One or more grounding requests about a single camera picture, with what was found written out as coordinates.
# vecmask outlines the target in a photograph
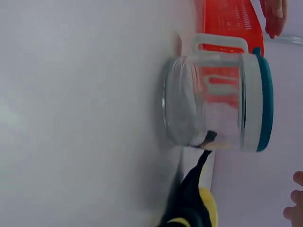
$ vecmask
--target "white wall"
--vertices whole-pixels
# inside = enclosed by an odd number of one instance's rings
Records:
[[[303,170],[303,48],[266,43],[275,97],[269,147],[261,154],[217,152],[212,191],[222,227],[290,226],[296,170]]]

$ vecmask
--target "white countertop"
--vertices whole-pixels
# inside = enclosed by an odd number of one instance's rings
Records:
[[[154,225],[180,159],[160,69],[191,1],[5,1],[0,13],[4,227]]]

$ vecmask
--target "human hand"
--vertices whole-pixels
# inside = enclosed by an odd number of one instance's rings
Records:
[[[303,171],[294,174],[294,181],[303,186]],[[303,192],[298,190],[293,191],[291,199],[296,206],[285,208],[283,215],[292,222],[292,227],[303,227]]]
[[[266,18],[265,31],[271,39],[280,36],[287,19],[288,0],[260,0]]]

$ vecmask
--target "black object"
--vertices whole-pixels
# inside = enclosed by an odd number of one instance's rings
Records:
[[[201,145],[205,144],[206,142],[208,143],[214,141],[216,136],[216,132],[209,131]],[[198,186],[202,168],[211,153],[212,151],[205,150],[199,158],[197,165],[189,171],[177,189],[177,194],[172,208],[164,215],[162,220],[162,223],[164,224],[162,224],[160,227],[184,226],[180,223],[167,223],[175,218],[186,219],[191,227],[212,227],[209,212],[200,197]]]

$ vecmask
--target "pitcher handle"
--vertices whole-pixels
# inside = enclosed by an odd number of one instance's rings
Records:
[[[242,49],[244,53],[249,53],[246,40],[239,37],[199,33],[194,37],[192,42],[192,50],[194,53],[203,51],[198,49],[199,44],[236,47]]]

